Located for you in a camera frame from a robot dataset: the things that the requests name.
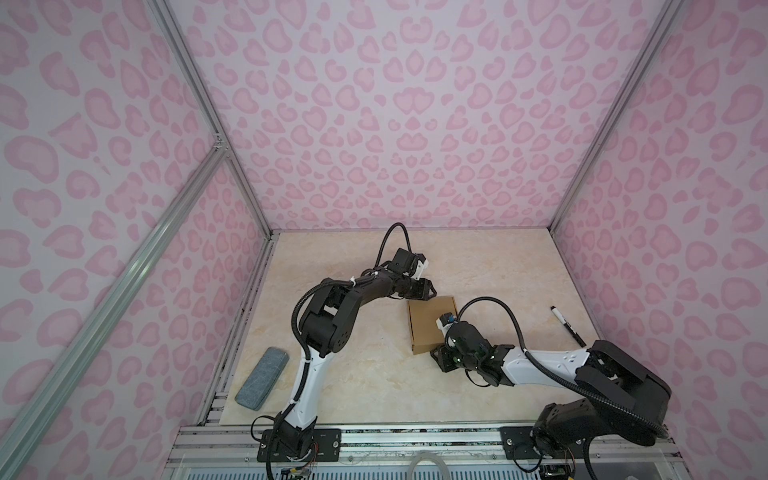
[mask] diagonal metal beam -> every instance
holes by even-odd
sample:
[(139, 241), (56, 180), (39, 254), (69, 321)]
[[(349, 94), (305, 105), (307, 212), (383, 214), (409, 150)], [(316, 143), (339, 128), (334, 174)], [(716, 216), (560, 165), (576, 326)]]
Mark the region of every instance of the diagonal metal beam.
[(584, 160), (576, 171), (573, 180), (571, 180), (571, 183), (565, 190), (563, 201), (560, 202), (560, 206), (554, 212), (552, 222), (549, 224), (549, 231), (553, 236), (562, 227), (579, 190), (581, 190), (581, 187), (587, 180), (589, 172), (600, 159), (603, 146), (614, 132), (623, 113), (627, 110), (630, 100), (640, 87), (646, 73), (648, 73), (654, 61), (661, 53), (664, 43), (676, 25), (676, 20), (682, 18), (681, 12), (684, 10), (686, 3), (687, 0), (667, 0), (661, 8), (661, 13), (656, 17), (656, 21), (653, 27), (651, 27), (650, 33), (640, 49), (640, 53), (637, 54), (626, 80), (621, 85), (614, 103), (608, 111), (608, 115), (606, 115), (597, 134), (594, 136), (594, 140), (587, 149)]
[(112, 284), (97, 309), (61, 354), (35, 395), (19, 412), (0, 444), (0, 478), (16, 478), (88, 367), (112, 334), (166, 247), (187, 219), (209, 180), (223, 162), (224, 150), (214, 147), (170, 203), (141, 246)]
[(266, 238), (272, 236), (272, 230), (270, 225), (266, 221), (264, 212), (259, 205), (256, 192), (253, 190), (253, 185), (248, 181), (243, 164), (235, 154), (231, 147), (232, 142), (227, 135), (227, 130), (224, 128), (219, 117), (214, 103), (211, 100), (210, 94), (205, 87), (203, 76), (200, 74), (190, 49), (187, 47), (187, 42), (184, 40), (184, 33), (179, 27), (179, 22), (176, 19), (173, 9), (168, 4), (167, 0), (146, 0), (147, 5), (157, 19), (157, 23), (160, 29), (163, 31), (171, 52), (176, 58), (176, 62), (179, 64), (184, 78), (187, 79), (187, 83), (192, 89), (192, 94), (197, 99), (197, 104), (200, 105), (200, 110), (203, 112), (208, 125), (212, 132), (216, 135), (217, 140), (220, 142), (222, 148), (227, 151), (227, 162), (230, 164), (237, 182), (237, 187), (240, 188), (240, 192), (243, 193), (243, 197), (246, 199), (246, 204), (251, 210), (253, 218), (257, 220), (262, 235)]

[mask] pink leopard print wallpaper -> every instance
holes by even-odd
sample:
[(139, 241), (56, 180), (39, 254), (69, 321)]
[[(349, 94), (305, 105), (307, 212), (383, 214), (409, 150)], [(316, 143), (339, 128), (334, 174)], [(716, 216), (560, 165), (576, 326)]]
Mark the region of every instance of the pink leopard print wallpaper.
[(173, 0), (278, 229), (547, 225), (662, 0)]
[(767, 7), (693, 2), (556, 239), (697, 480), (768, 470)]
[(261, 244), (223, 165), (19, 478), (158, 478)]
[(210, 150), (141, 0), (0, 14), (0, 436)]

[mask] gray fabric pouch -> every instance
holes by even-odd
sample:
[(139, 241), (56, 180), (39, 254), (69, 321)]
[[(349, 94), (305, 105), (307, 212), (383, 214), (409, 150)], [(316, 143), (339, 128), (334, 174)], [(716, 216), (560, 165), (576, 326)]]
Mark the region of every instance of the gray fabric pouch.
[(281, 349), (273, 346), (266, 349), (235, 396), (235, 402), (247, 409), (260, 409), (288, 363), (288, 358), (288, 353)]

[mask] beige tabletop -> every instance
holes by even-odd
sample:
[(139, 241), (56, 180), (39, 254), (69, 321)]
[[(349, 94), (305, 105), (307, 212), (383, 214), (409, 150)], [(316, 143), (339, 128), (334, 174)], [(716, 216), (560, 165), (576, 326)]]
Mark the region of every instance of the beige tabletop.
[[(597, 339), (547, 230), (417, 230), (409, 234), (413, 251), (429, 260), (425, 276), (438, 295), (453, 295), (459, 308), (477, 296), (504, 300), (515, 312), (528, 348), (578, 348), (551, 314), (552, 305), (588, 345)], [(249, 425), (257, 415), (274, 415), (283, 409), (301, 354), (290, 328), (296, 301), (323, 278), (346, 280), (371, 267), (382, 237), (382, 232), (280, 235), (221, 425)], [(391, 260), (400, 246), (405, 241), (396, 230), (382, 260)], [(462, 319), (477, 326), (491, 344), (517, 344), (509, 317), (494, 303), (477, 303)], [(234, 397), (270, 346), (286, 350), (290, 361), (262, 409), (254, 412), (237, 405)], [(412, 354), (405, 300), (385, 298), (360, 308), (351, 339), (329, 369), (318, 423), (535, 420), (548, 403), (577, 398), (550, 386), (482, 389), (461, 370), (441, 372), (428, 353)]]

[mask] brown box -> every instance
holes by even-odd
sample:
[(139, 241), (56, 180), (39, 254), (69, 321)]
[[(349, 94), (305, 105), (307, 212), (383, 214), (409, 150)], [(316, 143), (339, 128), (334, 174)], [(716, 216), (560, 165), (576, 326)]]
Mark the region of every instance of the brown box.
[(435, 320), (443, 313), (456, 315), (456, 302), (452, 296), (436, 296), (426, 302), (408, 300), (408, 315), (411, 322), (411, 345), (413, 354), (429, 352), (445, 341)]

